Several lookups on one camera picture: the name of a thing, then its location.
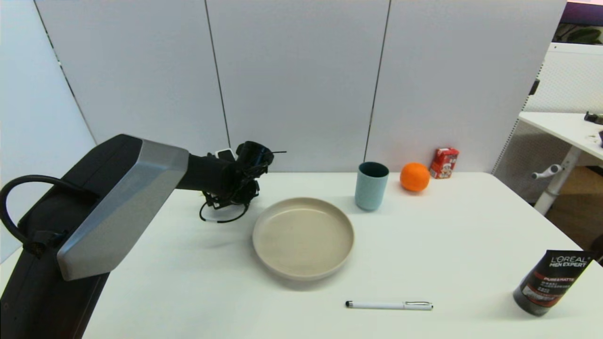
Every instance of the small carton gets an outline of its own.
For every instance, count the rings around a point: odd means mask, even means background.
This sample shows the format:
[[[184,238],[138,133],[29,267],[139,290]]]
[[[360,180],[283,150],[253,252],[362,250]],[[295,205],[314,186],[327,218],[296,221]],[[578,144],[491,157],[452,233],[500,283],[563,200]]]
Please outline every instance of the small carton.
[[[429,172],[435,179],[449,178],[456,164],[459,151],[449,148],[438,148],[435,150],[434,161],[431,163]]]

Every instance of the white desk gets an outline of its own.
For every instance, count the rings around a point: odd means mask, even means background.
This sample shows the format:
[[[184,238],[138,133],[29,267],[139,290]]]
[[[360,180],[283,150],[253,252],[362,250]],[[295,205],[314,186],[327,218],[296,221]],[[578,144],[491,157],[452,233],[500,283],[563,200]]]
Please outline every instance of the white desk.
[[[544,215],[559,195],[583,151],[603,162],[603,148],[598,134],[603,130],[603,125],[584,121],[584,115],[576,113],[522,112],[519,119],[572,145],[561,164],[564,170],[555,175],[534,206]]]
[[[356,174],[269,173],[246,216],[203,223],[196,192],[168,199],[109,276],[86,338],[585,338],[603,318],[603,268],[591,263],[543,318],[511,297],[547,249],[578,249],[493,176],[454,173],[411,195],[392,174],[382,207],[353,202]],[[354,224],[344,268],[310,285],[280,280],[251,246],[259,213],[321,198]],[[16,261],[2,264],[5,280]],[[432,312],[346,309],[346,300],[426,299]]]

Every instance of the wire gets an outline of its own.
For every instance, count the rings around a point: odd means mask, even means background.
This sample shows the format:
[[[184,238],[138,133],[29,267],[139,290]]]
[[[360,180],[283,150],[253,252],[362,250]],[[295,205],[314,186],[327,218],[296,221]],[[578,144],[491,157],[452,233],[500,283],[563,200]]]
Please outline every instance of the wire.
[[[2,223],[4,223],[4,227],[6,227],[6,229],[15,238],[17,238],[17,240],[19,240],[24,245],[29,243],[30,240],[27,238],[27,236],[25,234],[23,234],[23,232],[21,232],[21,230],[19,230],[17,225],[15,225],[13,220],[10,218],[10,216],[8,214],[8,209],[7,209],[6,203],[7,203],[7,199],[8,199],[8,194],[10,193],[10,191],[13,188],[15,188],[23,183],[29,183],[29,182],[50,183],[50,184],[53,184],[53,185],[56,185],[56,186],[59,186],[62,188],[71,189],[73,191],[89,193],[89,191],[87,191],[79,186],[75,186],[71,183],[68,183],[62,179],[58,179],[55,177],[31,175],[31,176],[18,177],[16,179],[9,181],[6,185],[4,185],[2,190],[0,190],[0,220],[2,220]]]
[[[199,210],[199,218],[201,218],[201,220],[203,220],[203,221],[207,221],[207,219],[203,218],[203,214],[202,214],[202,213],[203,213],[203,208],[204,208],[206,205],[207,205],[207,202],[205,202],[205,203],[204,203],[204,204],[201,206],[201,209]],[[245,209],[243,210],[243,213],[241,213],[241,214],[240,214],[238,217],[236,217],[236,218],[232,218],[232,219],[229,219],[229,220],[216,220],[216,223],[218,223],[218,224],[225,224],[225,223],[229,223],[229,222],[231,222],[231,221],[235,221],[235,220],[237,220],[237,219],[241,218],[243,215],[245,215],[245,213],[247,213],[247,210],[249,209],[249,204],[248,204],[248,203],[247,203],[247,204],[244,204],[244,205],[245,205]]]

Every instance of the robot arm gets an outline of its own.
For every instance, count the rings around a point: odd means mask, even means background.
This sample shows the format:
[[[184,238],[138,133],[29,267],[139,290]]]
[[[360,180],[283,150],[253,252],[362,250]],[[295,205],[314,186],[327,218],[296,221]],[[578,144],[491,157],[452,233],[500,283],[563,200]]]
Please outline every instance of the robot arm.
[[[248,206],[273,153],[254,142],[237,161],[126,135],[92,149],[61,179],[26,176],[0,192],[0,216],[24,243],[1,299],[2,338],[81,337],[109,273],[125,258],[175,188],[203,191],[207,204]],[[10,189],[55,185],[15,226]]]

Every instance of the cup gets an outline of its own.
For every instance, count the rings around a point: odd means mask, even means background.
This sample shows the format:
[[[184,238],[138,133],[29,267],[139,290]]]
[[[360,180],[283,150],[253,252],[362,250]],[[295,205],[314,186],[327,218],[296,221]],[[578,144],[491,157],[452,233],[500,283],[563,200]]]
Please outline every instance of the cup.
[[[378,162],[364,162],[358,166],[356,177],[356,205],[365,211],[375,211],[383,201],[390,171]]]

